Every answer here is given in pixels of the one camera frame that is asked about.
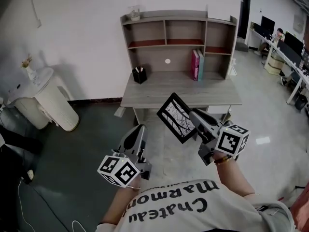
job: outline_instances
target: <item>pen holder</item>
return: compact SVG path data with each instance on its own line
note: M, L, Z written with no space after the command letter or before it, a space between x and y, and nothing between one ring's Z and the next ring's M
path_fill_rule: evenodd
M146 69L143 68L143 70L141 72L137 72L135 69L132 71L133 73L133 78L134 81L142 84L144 81L147 80L147 75L146 75Z

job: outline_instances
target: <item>white wall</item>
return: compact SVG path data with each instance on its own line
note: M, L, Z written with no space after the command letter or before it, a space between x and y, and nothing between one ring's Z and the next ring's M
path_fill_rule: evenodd
M122 97L130 74L120 16L136 3L142 10L208 10L239 18L240 0L12 0L0 19L0 85L7 91L33 67L52 66L72 100Z
M304 29L301 33L296 32L293 29L294 15L301 15L304 19ZM275 30L277 28L282 28L285 32L286 30L292 34L296 34L298 39L301 41L304 38L305 25L306 25L306 14L301 11L300 7L294 3L292 0L251 0L250 4L250 15L249 24L247 30L247 37L245 43L248 46L258 47L260 40L255 37L248 37L250 22L261 23L262 16L265 16L273 21L275 21Z

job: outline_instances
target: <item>baseboard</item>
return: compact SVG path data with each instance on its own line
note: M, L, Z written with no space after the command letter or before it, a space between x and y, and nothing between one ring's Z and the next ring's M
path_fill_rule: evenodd
M96 103L120 103L122 97L117 98L105 98L105 99L90 99L90 100L75 100L68 101L70 105L86 105L86 104L96 104Z

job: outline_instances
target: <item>vase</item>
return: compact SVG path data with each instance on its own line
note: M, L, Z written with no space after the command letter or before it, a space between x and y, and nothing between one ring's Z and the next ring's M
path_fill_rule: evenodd
M33 81L37 77L37 72L34 71L30 66L26 67L28 77L31 81Z

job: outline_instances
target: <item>bookshelf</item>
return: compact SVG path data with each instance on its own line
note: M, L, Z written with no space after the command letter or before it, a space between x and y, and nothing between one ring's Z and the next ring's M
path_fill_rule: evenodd
M241 104L227 75L236 25L232 16L224 21L208 18L203 11L149 11L141 13L139 21L122 16L131 69L142 65L148 79L135 84L131 75L121 105L135 108L138 117L137 109L159 108L172 92L188 97L190 107ZM199 49L205 58L199 82L190 74L193 49Z

